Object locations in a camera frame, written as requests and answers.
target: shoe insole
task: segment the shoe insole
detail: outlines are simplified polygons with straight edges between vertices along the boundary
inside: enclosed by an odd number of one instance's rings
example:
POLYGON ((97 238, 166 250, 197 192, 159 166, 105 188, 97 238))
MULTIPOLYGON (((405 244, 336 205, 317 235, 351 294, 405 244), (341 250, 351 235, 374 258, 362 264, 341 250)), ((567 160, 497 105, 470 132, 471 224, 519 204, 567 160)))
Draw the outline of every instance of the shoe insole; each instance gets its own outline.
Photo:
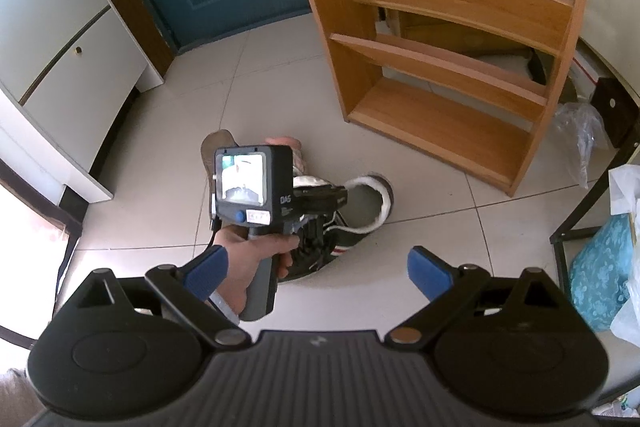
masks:
POLYGON ((347 204, 340 209, 348 227, 359 229, 373 223, 380 215, 382 195, 369 185, 350 188, 347 204))

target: black sneaker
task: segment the black sneaker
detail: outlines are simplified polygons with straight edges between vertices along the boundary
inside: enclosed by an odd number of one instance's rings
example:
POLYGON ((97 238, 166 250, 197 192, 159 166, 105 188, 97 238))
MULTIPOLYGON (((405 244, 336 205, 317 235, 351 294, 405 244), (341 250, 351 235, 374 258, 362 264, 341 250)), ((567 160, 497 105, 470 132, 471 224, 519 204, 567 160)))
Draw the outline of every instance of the black sneaker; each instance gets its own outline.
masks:
MULTIPOLYGON (((311 176, 299 176, 322 182, 311 176)), ((347 205, 332 219, 322 217, 306 223, 298 231, 300 246, 291 252, 293 265, 281 282, 300 279, 340 257, 363 238, 379 229, 388 219, 394 204, 389 182, 379 174, 367 174, 344 184, 347 205)))

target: device screen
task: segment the device screen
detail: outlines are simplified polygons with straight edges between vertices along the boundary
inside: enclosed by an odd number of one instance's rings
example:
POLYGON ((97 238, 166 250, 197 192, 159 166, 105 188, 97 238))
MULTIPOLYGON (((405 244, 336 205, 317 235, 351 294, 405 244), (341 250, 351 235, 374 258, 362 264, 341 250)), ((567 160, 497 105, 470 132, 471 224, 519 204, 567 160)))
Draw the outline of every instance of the device screen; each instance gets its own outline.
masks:
POLYGON ((264 158, 259 154, 222 156, 222 199, 264 204, 264 158))

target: white plastic bag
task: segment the white plastic bag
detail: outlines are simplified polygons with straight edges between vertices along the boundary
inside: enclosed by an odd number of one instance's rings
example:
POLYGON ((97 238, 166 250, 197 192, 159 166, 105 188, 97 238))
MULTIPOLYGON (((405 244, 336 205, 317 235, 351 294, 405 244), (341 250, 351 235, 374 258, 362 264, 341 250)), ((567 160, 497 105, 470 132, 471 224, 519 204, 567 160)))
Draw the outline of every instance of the white plastic bag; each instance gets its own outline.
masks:
MULTIPOLYGON (((611 214, 631 213, 636 238, 640 237, 640 166, 623 165, 609 171, 611 214)), ((636 242, 629 279, 629 300, 611 322, 611 333, 640 347, 640 242, 636 242)))
POLYGON ((572 179, 589 188, 589 161, 594 147, 608 149, 609 139, 599 112, 590 103, 558 105, 552 128, 566 156, 565 165, 572 179))

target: hand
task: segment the hand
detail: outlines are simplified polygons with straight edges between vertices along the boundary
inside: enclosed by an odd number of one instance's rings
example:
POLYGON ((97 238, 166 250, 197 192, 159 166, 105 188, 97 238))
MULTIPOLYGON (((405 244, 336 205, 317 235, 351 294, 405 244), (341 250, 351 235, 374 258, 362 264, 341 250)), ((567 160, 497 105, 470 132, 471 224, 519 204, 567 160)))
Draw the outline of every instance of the hand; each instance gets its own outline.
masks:
POLYGON ((242 233, 246 229, 230 225, 220 230, 213 244, 226 248, 229 256, 229 270, 226 279, 218 286, 217 292, 236 315, 246 306, 246 289, 254 280, 258 264, 263 259, 279 255, 278 277, 286 277, 287 267, 293 264, 291 250, 297 248, 300 238, 297 235, 262 235, 246 240, 242 233))

